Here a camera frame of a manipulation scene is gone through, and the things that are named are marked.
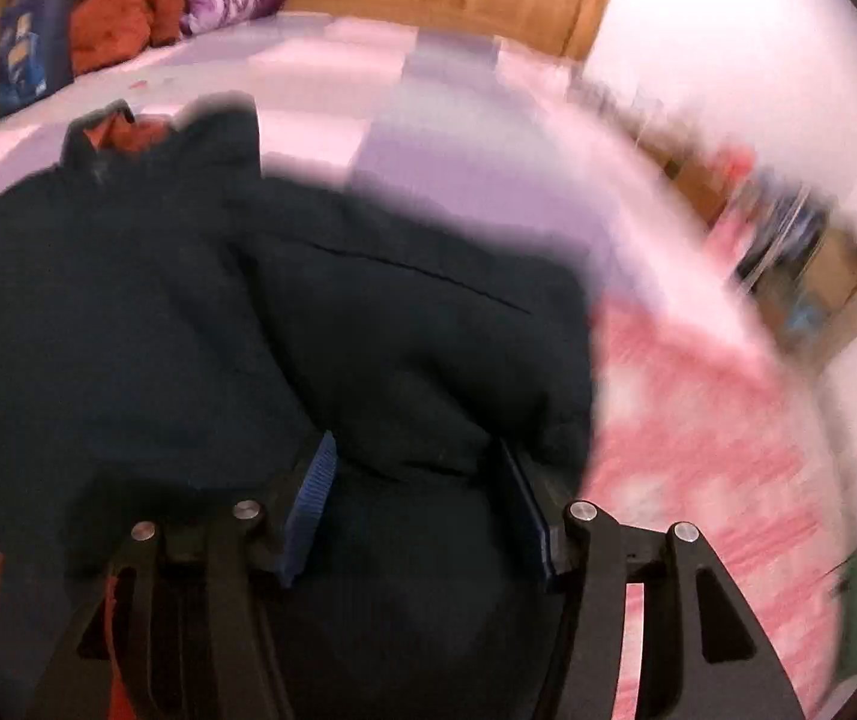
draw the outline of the ribbed blue pad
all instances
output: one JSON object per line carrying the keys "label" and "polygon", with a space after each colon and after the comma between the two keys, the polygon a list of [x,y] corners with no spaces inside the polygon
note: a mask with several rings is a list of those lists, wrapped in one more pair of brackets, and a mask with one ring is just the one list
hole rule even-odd
{"label": "ribbed blue pad", "polygon": [[292,512],[286,520],[286,542],[281,556],[281,568],[278,570],[278,582],[283,587],[291,587],[295,577],[305,570],[308,551],[312,541],[315,541],[315,531],[322,519],[325,502],[329,498],[337,463],[335,438],[326,432],[308,466],[305,482],[302,482],[302,488],[295,496]]}

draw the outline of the blue object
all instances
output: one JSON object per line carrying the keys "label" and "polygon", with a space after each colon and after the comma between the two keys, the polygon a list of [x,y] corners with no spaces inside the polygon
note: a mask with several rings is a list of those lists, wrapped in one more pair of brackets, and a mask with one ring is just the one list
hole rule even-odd
{"label": "blue object", "polygon": [[305,480],[302,481],[302,487],[295,496],[295,502],[284,525],[281,565],[277,573],[278,583],[283,587],[291,587],[295,578],[305,570],[308,552],[311,550],[312,541],[315,541],[315,531],[318,530],[331,483],[335,479],[337,464],[335,438],[326,431],[308,464]]}
{"label": "blue object", "polygon": [[0,15],[0,119],[72,81],[72,0],[19,0]]}

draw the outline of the bed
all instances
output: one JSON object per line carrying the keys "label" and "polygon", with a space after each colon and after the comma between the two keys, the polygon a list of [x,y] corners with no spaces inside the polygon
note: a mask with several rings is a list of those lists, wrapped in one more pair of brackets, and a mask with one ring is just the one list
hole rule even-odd
{"label": "bed", "polygon": [[[0,191],[57,162],[67,124],[114,100],[178,122],[197,98],[243,94],[264,170],[565,258],[593,300],[600,372],[585,497],[628,524],[699,524],[812,712],[845,551],[831,466],[696,219],[624,135],[566,101],[606,1],[289,0],[0,122]],[[641,603],[629,594],[619,720],[633,714]]]}

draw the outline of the silver screw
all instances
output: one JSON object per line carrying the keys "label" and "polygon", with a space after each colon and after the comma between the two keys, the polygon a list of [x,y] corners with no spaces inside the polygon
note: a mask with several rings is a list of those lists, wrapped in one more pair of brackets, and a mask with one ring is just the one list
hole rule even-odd
{"label": "silver screw", "polygon": [[135,541],[148,541],[149,538],[155,536],[155,523],[144,520],[137,522],[132,528],[132,538]]}
{"label": "silver screw", "polygon": [[235,519],[255,519],[259,516],[261,510],[262,507],[259,506],[259,502],[257,501],[238,501],[233,506],[232,514],[235,516]]}
{"label": "silver screw", "polygon": [[569,507],[571,515],[582,522],[592,522],[598,516],[598,509],[588,501],[576,501]]}
{"label": "silver screw", "polygon": [[689,541],[689,543],[699,538],[699,528],[696,528],[691,522],[679,522],[675,528],[672,528],[672,531],[675,531],[677,538],[681,538],[682,541]]}

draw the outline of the white wall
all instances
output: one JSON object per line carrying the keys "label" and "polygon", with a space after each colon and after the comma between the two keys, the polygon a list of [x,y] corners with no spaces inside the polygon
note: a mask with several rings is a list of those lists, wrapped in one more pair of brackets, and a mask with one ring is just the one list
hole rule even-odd
{"label": "white wall", "polygon": [[[611,0],[586,65],[624,103],[637,91],[697,113],[857,217],[857,11],[848,0]],[[857,541],[857,341],[823,382],[846,428]]]}

